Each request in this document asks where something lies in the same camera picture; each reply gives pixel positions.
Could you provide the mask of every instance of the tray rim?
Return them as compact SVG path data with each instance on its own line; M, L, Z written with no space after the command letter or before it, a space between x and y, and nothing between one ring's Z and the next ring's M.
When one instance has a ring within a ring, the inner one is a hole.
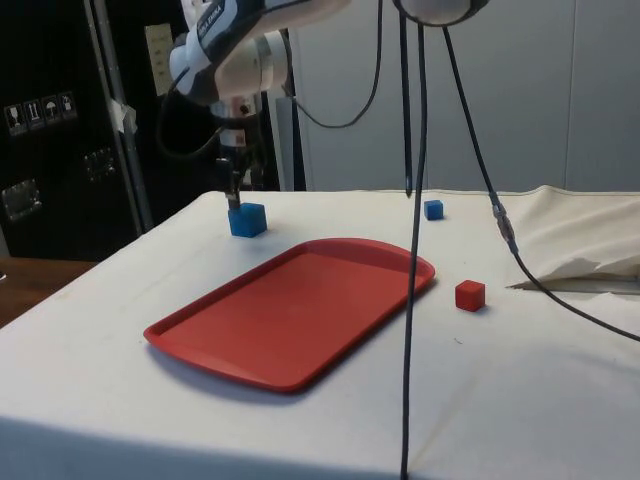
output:
M183 344L168 341L163 338L163 335L179 325L182 322L188 321L195 313L209 307L217 301L220 301L222 298L225 298L238 290L242 289L244 286L250 284L255 279L260 278L264 274L288 263L289 261L297 258L305 253L316 253L322 254L323 256L333 257L333 258L342 258L345 260L353 261L353 259L344 258L344 256L330 254L327 252L327 249L330 248L352 248L355 249L353 251L360 251L364 253L365 251L371 250L379 250L379 253L382 253L386 256L393 256L394 261L403 263L406 261L406 268L390 268L389 266L381 266L381 268L386 268L387 270L395 270L401 272L407 272L408 270L408 262L410 259L410 252L407 250L397 247L395 245L391 245L388 243L380 242L377 240L368 240L368 239L360 239L360 238L326 238L320 240L311 240L308 242L304 242L298 244L285 252L275 256L274 258L267 260L266 262L258 265L257 267L249 270L248 272L240 275L239 277L231 280L230 282L221 285L215 290L205 294L189 305L177 310L171 315L165 317L164 319L154 323L150 327L148 327L144 331L144 337L147 339L149 344L160 350L166 355L192 367L195 367L201 371L205 371L211 373L217 377L226 378L228 380L232 380L234 382L238 382L241 384L270 390L278 393L295 393L309 384L312 384L313 381L322 375L323 371L326 371L331 368L337 362L343 360L349 352L351 352L354 348L356 348L360 343L368 338L371 334L376 332L379 328L385 325L388 321L392 319L394 315L396 315L402 308L406 305L407 296L403 296L399 299L399 301L393 305L388 312L381 315L379 318L375 319L371 323L371 325L360 335L354 337L349 342L347 342L343 348L333 354L323 365L321 365L318 369L304 375L304 377L300 378L299 381L294 384L287 385L274 385L273 383L259 378L253 375L251 372L243 371L240 368L227 364L226 371L222 371L211 366L205 365L203 359L209 358L212 359L214 363L221 366L225 364L223 360L212 357L211 355L207 355L202 353L201 351L191 349L189 347L184 346ZM374 263L367 262L368 265L375 265ZM416 281L416 294L420 295L424 293L427 288L433 283L436 276L436 270L429 262L424 260L423 258L418 257L418 275Z

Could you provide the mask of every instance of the white wall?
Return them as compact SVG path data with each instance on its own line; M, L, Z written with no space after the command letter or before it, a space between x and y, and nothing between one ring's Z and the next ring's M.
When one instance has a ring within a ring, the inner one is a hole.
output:
M375 66L376 3L353 0L340 15L292 32L298 98L325 121L349 119L366 100ZM635 0L492 0L477 17L451 29L497 188L640 189L640 163L634 160L640 130L632 128L640 105L637 18ZM390 0L384 26L380 92L369 114L343 131L323 130L301 116L310 189L403 187L398 15ZM410 35L416 157L413 26ZM614 54L617 40L624 56ZM429 31L427 61L428 185L483 188L440 30ZM602 168L608 174L597 173Z
M640 190L640 2L579 0L567 184Z

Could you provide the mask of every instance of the red cube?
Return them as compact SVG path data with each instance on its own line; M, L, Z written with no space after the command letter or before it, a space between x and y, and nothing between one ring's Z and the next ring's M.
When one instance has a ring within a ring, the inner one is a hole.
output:
M467 280L456 287L456 306L467 312L477 312L485 306L485 286Z

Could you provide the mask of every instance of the black cable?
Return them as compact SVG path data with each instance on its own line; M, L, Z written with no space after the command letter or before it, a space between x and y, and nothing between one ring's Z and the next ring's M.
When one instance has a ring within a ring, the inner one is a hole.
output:
M453 51L451 35L449 34L449 29L447 27L444 27L442 31L444 32L444 39L447 42L447 50L449 51L449 59L451 60L451 68L453 69L453 76L456 79L458 94L460 95L460 101L462 102L462 109L464 110L464 116L467 119L469 134L471 135L471 141L473 142L473 149L476 151L476 158L478 159L478 164L480 165L480 170L482 171L482 177L484 178L484 183L487 185L487 189L489 190L489 192L494 192L495 190L493 189L491 178L489 178L489 172L487 171L487 167L484 163L484 158L482 157L482 152L480 151L480 144L478 143L478 136L476 135L476 129L473 125L471 112L469 111L467 97L464 93L464 88L462 88L462 80L460 79L460 71L458 70L458 61L456 60L456 56Z
M222 127L218 128L214 132L214 134L211 136L211 138L209 138L207 143L205 143L198 150L190 153L178 153L178 152L171 151L164 144L162 136L164 133L164 121L167 116L167 111L169 109L169 100L171 96L173 96L173 94L176 92L178 84L182 81L182 79L185 77L187 73L189 73L189 67L185 68L180 73L180 75L177 76L174 82L171 84L171 87L169 87L169 91L167 92L167 95L162 100L162 106L160 107L160 114L158 115L158 126L156 128L156 144L158 145L158 150L160 151L160 154L162 154L166 158L170 158L171 160L176 160L181 162L195 160L197 158L200 158L203 155L213 153L213 151L217 147L220 133L222 133L222 130L223 130Z
M407 197L413 191L413 151L411 135L411 98L409 94L409 49L407 18L402 12L400 16L400 71L402 75L402 121L404 127L404 171Z
M378 94L378 86L380 84L380 70L382 68L382 43L383 43L383 31L384 31L383 10L384 10L383 0L378 0L378 39L377 39L377 47L376 47L376 70L375 70L375 75L373 77L373 86L371 88L371 93L369 94L369 99L367 100L367 103L362 108L362 110L360 110L360 112L353 118L353 120L350 120L347 123L337 124L337 125L321 122L320 120L315 118L309 112L309 110L294 97L292 92L286 86L282 87L282 89L284 90L284 93L287 95L287 97L289 97L289 99L293 102L293 104L296 107L298 107L300 111L304 113L309 120L311 120L313 123L315 123L319 127L326 128L328 130L343 130L345 128L353 127L356 123L360 121L362 117L364 117L367 114L367 112L371 108L371 105L373 105L373 101L375 100L376 95Z
M520 253L518 251L518 245L516 242L516 238L515 238L515 234L513 232L513 228L511 227L511 223L509 222L509 219L507 217L507 213L506 210L504 209L504 207L502 206L502 203L500 202L500 198L498 197L498 194L496 193L496 191L493 188L493 185L491 184L491 179L489 178L489 174L487 172L487 167L484 163L484 159L482 157L482 153L480 152L480 146L478 144L478 138L476 137L476 132L475 132L475 128L473 126L473 119L471 118L471 114L469 113L469 106L467 104L467 98L466 95L464 93L464 87L462 85L462 80L460 79L460 72L458 70L458 62L456 61L456 55L455 55L455 51L453 49L453 43L451 42L451 35L449 34L449 29L444 27L443 29L444 32L444 38L445 41L447 43L447 50L449 51L449 59L451 60L451 68L453 69L453 75L456 79L456 86L458 88L458 94L460 95L460 101L462 102L462 108L465 112L465 117L467 119L467 127L469 128L469 133L471 135L471 139L473 141L473 146L476 150L476 158L478 160L478 165L480 166L480 170L482 171L482 176L485 179L485 183L487 185L487 190L489 191L489 197L491 198L491 203L493 205L494 208L494 215L496 216L497 220L498 220L498 225L500 227L500 231L503 235L503 237L505 238L505 240L507 241L507 244L509 245L509 250L511 251L511 253L513 254L513 257L515 258L516 262L518 263L518 266L520 267L520 269L522 270L522 272L525 274L525 276L529 279L529 281L531 283L533 283L533 285L540 290L542 293L544 293L547 297L549 297L551 300L553 300L555 303L557 303L558 305L560 305L561 307L569 310L570 312L586 319L589 320L592 323L595 323L596 325L609 330L610 332L616 333L618 335L621 335L625 338L628 338L630 340L634 340L636 342L640 342L640 336L638 335L634 335L633 333L627 332L625 330L621 330L617 327L614 327L613 325L610 325L606 322L603 322L602 320L600 320L599 318L594 317L593 315L589 315L586 312L583 312L582 310L574 307L573 305L565 302L564 300L562 300L560 297L558 297L556 294L554 294L553 292L551 292L551 290L549 290L547 287L545 287L542 282L540 282L540 280L538 280L532 273L531 271L527 268L527 266L525 265L524 261L522 260L522 258L520 257Z
M416 203L413 211L413 238L411 240L411 261L409 266L409 294L407 299L407 322L404 336L404 366L402 375L402 463L401 480L409 478L409 420L411 394L411 346L413 337L413 310L416 297L416 271L418 269L418 245L420 241L420 223L422 220L422 188L427 165L427 136L429 109L427 103L427 65L425 52L424 27L418 26L418 54L420 64L420 108L422 124L420 127L420 158L418 159L418 178L416 180Z

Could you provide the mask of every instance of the white label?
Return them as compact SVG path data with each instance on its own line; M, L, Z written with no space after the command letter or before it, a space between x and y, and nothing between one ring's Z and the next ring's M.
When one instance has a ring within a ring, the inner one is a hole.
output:
M149 49L149 59L151 60L151 71L153 81L156 85L156 94L165 95L169 92L171 83L171 69L169 67L169 57L173 49L173 36L171 25L151 25L145 27L147 37L147 48Z

